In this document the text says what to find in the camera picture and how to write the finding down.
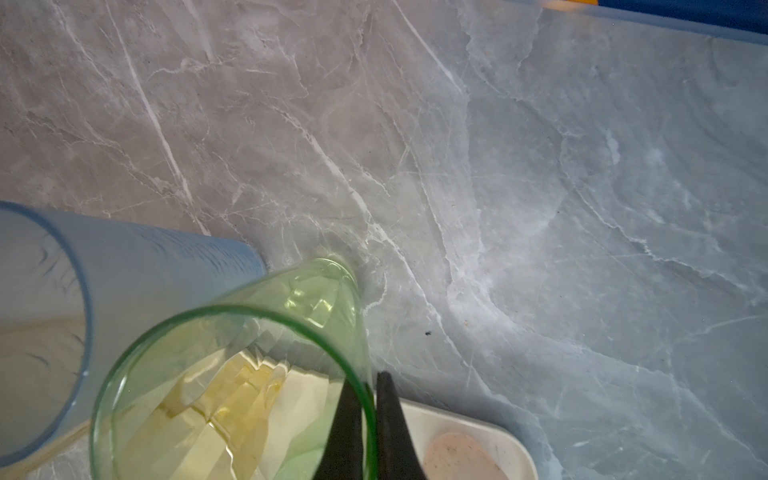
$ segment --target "blue cup rim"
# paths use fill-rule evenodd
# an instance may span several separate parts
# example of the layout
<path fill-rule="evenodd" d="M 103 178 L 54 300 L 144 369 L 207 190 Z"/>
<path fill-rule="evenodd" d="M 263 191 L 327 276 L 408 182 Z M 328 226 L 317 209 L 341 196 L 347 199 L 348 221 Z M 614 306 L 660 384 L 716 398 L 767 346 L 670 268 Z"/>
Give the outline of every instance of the blue cup rim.
<path fill-rule="evenodd" d="M 67 415 L 72 406 L 76 403 L 78 393 L 82 387 L 83 381 L 88 376 L 88 366 L 91 360 L 91 351 L 93 347 L 93 307 L 91 303 L 91 291 L 88 288 L 88 278 L 85 275 L 82 263 L 75 253 L 72 246 L 67 241 L 67 238 L 56 226 L 48 221 L 43 215 L 36 210 L 26 207 L 21 204 L 15 204 L 13 202 L 7 202 L 0 200 L 0 210 L 6 210 L 14 214 L 21 215 L 22 217 L 36 223 L 40 228 L 45 230 L 53 237 L 58 243 L 64 253 L 67 255 L 74 274 L 80 284 L 80 292 L 83 297 L 83 310 L 85 314 L 85 341 L 83 345 L 83 356 L 80 365 L 80 372 L 78 378 L 72 386 L 72 391 L 69 398 L 65 401 L 61 407 L 61 411 L 54 417 L 48 427 L 45 428 L 34 440 L 29 442 L 25 447 L 17 450 L 16 452 L 0 455 L 0 467 L 12 465 L 24 458 L 27 458 L 40 447 L 42 447 L 56 432 L 64 417 Z"/>

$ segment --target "gray marble surface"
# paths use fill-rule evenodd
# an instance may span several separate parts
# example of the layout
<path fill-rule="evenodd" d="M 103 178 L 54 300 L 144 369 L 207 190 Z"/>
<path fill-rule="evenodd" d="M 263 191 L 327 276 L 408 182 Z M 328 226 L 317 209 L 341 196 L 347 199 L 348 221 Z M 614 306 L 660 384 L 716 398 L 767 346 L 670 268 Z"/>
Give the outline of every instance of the gray marble surface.
<path fill-rule="evenodd" d="M 0 122 L 4 200 L 347 256 L 375 367 L 543 480 L 768 478 L 767 47 L 503 0 L 2 0 Z"/>

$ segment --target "blue plastic cup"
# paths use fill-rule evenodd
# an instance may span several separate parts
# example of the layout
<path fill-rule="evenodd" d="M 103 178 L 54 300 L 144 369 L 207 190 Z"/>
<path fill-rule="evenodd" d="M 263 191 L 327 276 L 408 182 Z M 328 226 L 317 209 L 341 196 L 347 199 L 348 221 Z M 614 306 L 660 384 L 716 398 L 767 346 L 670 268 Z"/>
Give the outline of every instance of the blue plastic cup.
<path fill-rule="evenodd" d="M 84 427 L 143 332 L 262 275 L 234 240 L 0 201 L 0 467 Z"/>

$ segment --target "white dish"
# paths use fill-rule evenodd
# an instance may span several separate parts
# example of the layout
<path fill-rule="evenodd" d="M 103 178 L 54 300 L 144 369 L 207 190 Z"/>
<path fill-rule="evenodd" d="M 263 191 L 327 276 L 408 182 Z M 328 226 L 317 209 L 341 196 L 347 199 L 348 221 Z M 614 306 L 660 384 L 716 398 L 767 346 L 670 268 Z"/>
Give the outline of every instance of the white dish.
<path fill-rule="evenodd" d="M 464 433 L 485 449 L 509 480 L 538 480 L 531 454 L 504 429 L 409 400 L 401 399 L 400 405 L 419 462 L 423 462 L 427 448 L 440 435 Z"/>

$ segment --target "marble countertop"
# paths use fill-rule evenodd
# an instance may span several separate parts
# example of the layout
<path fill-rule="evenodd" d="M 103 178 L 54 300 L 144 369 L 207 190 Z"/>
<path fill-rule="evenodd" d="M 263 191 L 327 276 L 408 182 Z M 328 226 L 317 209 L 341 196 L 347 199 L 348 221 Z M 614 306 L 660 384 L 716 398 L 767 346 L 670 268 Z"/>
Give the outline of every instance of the marble countertop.
<path fill-rule="evenodd" d="M 542 480 L 768 477 L 767 47 L 503 0 L 2 0 L 0 121 L 3 200 L 348 257 L 374 366 Z"/>

